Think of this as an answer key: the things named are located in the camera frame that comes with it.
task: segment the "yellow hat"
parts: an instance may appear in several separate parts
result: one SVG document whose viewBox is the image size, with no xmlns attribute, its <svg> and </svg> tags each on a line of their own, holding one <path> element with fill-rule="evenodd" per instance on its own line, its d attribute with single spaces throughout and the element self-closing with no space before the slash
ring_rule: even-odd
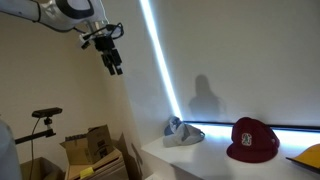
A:
<svg viewBox="0 0 320 180">
<path fill-rule="evenodd" d="M 320 144 L 309 147 L 297 157 L 287 159 L 320 170 Z"/>
</svg>

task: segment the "cap logo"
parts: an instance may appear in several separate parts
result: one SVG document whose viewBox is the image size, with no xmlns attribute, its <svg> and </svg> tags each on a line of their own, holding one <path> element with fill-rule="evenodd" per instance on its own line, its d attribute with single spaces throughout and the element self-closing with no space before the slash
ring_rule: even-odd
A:
<svg viewBox="0 0 320 180">
<path fill-rule="evenodd" d="M 249 133 L 242 134 L 242 145 L 244 146 L 251 146 L 252 144 L 252 135 Z"/>
</svg>

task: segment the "red baseball cap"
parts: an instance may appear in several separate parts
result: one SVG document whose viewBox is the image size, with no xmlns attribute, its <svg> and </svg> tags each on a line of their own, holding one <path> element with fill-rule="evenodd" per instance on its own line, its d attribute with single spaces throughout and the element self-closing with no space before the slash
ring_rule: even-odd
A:
<svg viewBox="0 0 320 180">
<path fill-rule="evenodd" d="M 233 143 L 228 147 L 229 157 L 247 163 L 260 163 L 278 153 L 280 141 L 272 129 L 256 119 L 240 118 L 232 128 Z"/>
</svg>

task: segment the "robotic arm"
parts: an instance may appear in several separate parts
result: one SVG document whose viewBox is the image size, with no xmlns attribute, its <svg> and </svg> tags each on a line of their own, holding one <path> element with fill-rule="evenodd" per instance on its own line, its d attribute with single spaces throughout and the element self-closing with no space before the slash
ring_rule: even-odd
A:
<svg viewBox="0 0 320 180">
<path fill-rule="evenodd" d="M 123 26 L 109 24 L 101 0 L 0 0 L 0 12 L 41 23 L 57 32 L 77 30 L 82 49 L 93 42 L 110 74 L 122 74 L 122 61 L 113 40 L 124 34 Z M 87 31 L 78 30 L 79 24 L 85 24 Z"/>
</svg>

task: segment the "cardboard box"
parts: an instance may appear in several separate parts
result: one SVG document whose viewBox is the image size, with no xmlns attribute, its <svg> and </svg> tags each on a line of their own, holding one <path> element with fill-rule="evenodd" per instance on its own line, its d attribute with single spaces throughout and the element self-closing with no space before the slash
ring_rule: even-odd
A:
<svg viewBox="0 0 320 180">
<path fill-rule="evenodd" d="M 61 146 L 66 150 L 70 165 L 94 164 L 114 150 L 107 125 L 68 137 Z"/>
</svg>

